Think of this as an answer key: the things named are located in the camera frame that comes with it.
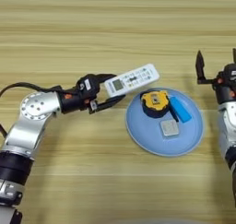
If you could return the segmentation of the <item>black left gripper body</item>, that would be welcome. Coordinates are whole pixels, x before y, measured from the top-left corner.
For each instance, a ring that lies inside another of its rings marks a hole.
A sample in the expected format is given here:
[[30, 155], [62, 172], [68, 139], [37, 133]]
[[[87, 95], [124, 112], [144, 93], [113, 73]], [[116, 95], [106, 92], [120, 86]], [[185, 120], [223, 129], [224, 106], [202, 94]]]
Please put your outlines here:
[[61, 113], [67, 114], [74, 111], [84, 111], [89, 107], [89, 103], [97, 98], [99, 88], [79, 89], [73, 87], [68, 89], [65, 93], [58, 94]]

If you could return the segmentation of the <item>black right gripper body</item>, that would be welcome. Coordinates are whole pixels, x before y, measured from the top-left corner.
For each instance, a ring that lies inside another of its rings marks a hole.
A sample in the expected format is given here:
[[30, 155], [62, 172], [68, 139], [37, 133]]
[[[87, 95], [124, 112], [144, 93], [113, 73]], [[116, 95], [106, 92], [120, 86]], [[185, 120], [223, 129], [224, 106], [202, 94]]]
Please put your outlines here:
[[216, 93], [218, 104], [236, 100], [236, 70], [220, 71], [215, 78], [198, 80], [198, 84], [210, 84]]

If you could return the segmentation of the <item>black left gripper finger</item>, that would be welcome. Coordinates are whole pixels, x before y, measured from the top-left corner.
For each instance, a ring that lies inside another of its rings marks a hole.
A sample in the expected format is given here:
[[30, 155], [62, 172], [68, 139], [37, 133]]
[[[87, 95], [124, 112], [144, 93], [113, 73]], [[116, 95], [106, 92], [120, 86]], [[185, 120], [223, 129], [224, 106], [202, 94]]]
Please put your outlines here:
[[97, 105], [97, 112], [111, 108], [112, 106], [120, 102], [123, 98], [124, 98], [124, 95], [108, 98], [106, 101], [99, 103]]
[[98, 74], [97, 75], [97, 79], [99, 82], [105, 82], [106, 80], [109, 80], [113, 77], [115, 77], [114, 74]]

